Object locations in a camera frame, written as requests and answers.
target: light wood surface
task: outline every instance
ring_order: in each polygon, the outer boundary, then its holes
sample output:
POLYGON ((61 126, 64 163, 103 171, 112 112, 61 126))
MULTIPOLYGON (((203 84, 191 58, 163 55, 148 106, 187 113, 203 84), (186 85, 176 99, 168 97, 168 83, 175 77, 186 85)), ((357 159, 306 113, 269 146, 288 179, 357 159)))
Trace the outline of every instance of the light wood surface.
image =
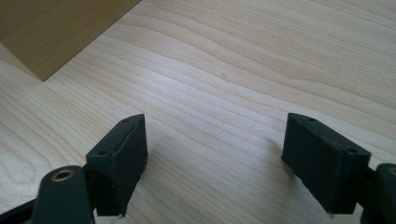
POLYGON ((286 118, 396 162, 395 72, 395 1, 143 0, 46 82, 0 61, 0 212, 144 113, 147 170, 98 223, 359 223, 281 162, 286 118))
POLYGON ((46 80, 138 2, 0 0, 2 54, 46 80))

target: wooden table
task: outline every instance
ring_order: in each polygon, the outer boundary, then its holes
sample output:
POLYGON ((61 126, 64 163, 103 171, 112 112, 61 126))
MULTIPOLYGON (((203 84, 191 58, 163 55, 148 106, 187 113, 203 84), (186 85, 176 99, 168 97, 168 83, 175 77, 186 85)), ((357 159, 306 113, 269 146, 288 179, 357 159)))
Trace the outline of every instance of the wooden table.
POLYGON ((121 119, 146 114, 126 218, 98 223, 359 223, 329 217, 282 163, 289 112, 396 162, 396 4, 143 0, 41 82, 0 61, 0 213, 121 119))

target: wood grain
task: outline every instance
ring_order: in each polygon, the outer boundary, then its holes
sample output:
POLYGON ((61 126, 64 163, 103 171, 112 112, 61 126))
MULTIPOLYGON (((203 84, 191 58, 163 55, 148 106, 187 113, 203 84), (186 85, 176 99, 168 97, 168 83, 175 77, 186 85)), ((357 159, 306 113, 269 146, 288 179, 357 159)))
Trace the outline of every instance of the wood grain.
POLYGON ((394 1, 144 0, 44 83, 0 61, 0 212, 145 113, 147 170, 98 223, 359 223, 281 162, 286 118, 396 162, 395 71, 394 1))
POLYGON ((46 80, 138 2, 1 0, 0 45, 46 80))

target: screw hole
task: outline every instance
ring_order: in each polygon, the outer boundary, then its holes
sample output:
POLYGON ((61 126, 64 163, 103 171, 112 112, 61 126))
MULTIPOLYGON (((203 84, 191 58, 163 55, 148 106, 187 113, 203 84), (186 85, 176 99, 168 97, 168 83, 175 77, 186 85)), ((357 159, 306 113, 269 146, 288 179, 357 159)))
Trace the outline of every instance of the screw hole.
POLYGON ((389 171, 391 174, 396 175, 396 167, 390 167, 389 171))
POLYGON ((98 152, 98 154, 101 155, 101 156, 105 156, 105 155, 107 155, 108 153, 109 153, 109 151, 107 151, 107 150, 100 150, 100 151, 98 152))
POLYGON ((354 153, 358 153, 358 150, 357 150, 357 149, 355 149, 355 148, 353 148, 353 147, 349 147, 349 148, 347 148, 347 149, 346 149, 346 151, 348 151, 349 153, 352 153, 352 154, 354 154, 354 153))
POLYGON ((64 181, 74 175, 74 172, 72 170, 62 170, 55 175, 52 176, 52 181, 53 182, 61 182, 64 181))

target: wooden board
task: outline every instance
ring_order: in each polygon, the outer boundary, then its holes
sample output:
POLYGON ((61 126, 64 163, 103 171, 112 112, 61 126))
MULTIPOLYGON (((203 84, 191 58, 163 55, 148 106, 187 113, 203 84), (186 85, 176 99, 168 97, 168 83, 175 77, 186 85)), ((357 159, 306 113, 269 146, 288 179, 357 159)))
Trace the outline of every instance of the wooden board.
POLYGON ((125 218, 358 224, 281 161, 289 112, 396 162, 396 8, 383 0, 143 0, 45 82, 0 60, 0 213, 121 119, 148 164, 125 218))
POLYGON ((140 0, 1 0, 0 43, 45 80, 140 0))

